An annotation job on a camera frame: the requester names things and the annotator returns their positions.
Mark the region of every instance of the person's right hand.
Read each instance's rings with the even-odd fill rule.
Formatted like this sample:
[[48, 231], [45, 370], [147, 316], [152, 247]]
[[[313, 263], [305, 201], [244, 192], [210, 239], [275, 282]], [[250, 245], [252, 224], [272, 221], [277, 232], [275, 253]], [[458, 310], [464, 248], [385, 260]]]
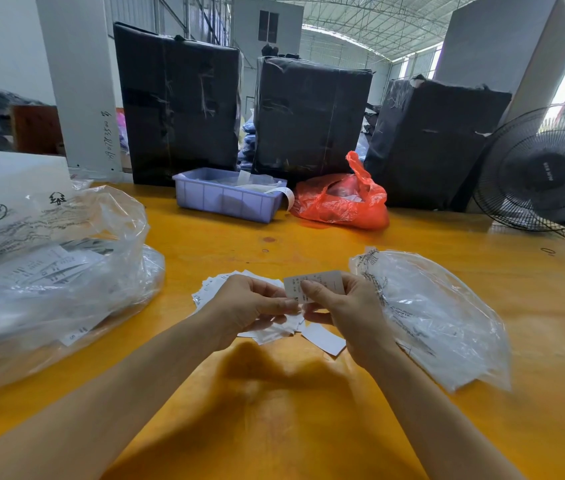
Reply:
[[369, 348], [393, 345], [394, 339], [374, 285], [350, 273], [342, 273], [342, 284], [344, 295], [331, 292], [320, 283], [303, 281], [302, 290], [315, 302], [305, 305], [304, 316], [311, 322], [335, 325], [347, 341], [353, 359], [366, 367]]

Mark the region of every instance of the dark window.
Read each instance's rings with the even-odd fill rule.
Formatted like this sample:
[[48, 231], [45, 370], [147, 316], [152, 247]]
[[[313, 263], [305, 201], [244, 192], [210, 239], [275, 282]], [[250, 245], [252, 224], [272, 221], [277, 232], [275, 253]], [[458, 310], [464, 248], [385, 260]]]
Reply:
[[267, 27], [269, 26], [269, 12], [260, 11], [260, 20], [258, 21], [258, 40], [267, 41]]
[[267, 32], [267, 41], [271, 43], [276, 43], [276, 38], [278, 37], [278, 14], [269, 14], [269, 31]]
[[258, 40], [276, 43], [278, 39], [278, 14], [265, 10], [260, 11], [258, 20]]

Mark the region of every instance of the black fan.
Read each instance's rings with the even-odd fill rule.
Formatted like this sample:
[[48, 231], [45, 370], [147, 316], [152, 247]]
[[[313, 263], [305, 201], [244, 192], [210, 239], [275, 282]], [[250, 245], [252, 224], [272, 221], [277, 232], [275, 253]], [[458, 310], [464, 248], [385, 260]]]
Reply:
[[565, 228], [565, 105], [498, 128], [480, 157], [474, 199], [494, 220], [530, 231]]

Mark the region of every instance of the table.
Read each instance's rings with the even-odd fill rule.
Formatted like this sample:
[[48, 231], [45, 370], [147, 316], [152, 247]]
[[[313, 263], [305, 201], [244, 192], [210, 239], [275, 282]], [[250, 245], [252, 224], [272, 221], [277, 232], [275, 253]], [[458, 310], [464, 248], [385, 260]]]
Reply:
[[[565, 479], [565, 240], [495, 228], [486, 216], [390, 211], [364, 232], [279, 211], [269, 225], [180, 209], [173, 189], [120, 185], [147, 208], [164, 290], [140, 314], [36, 376], [0, 389], [0, 435], [194, 310], [208, 276], [283, 278], [347, 269], [365, 246], [445, 266], [503, 318], [513, 392], [474, 382], [452, 400], [530, 479]], [[368, 374], [300, 335], [237, 339], [196, 369], [105, 479], [424, 479]]]

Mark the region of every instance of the purple plastic bin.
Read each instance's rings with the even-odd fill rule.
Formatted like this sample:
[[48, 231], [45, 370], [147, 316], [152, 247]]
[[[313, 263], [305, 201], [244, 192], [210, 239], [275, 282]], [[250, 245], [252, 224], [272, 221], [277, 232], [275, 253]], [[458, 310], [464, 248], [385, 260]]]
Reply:
[[[204, 181], [237, 178], [238, 176], [237, 171], [216, 168], [197, 168], [174, 175], [172, 178], [176, 181], [178, 205], [187, 209], [215, 212], [248, 221], [271, 222], [283, 201], [282, 193], [263, 194]], [[280, 179], [280, 182], [281, 187], [287, 186], [287, 180]]]

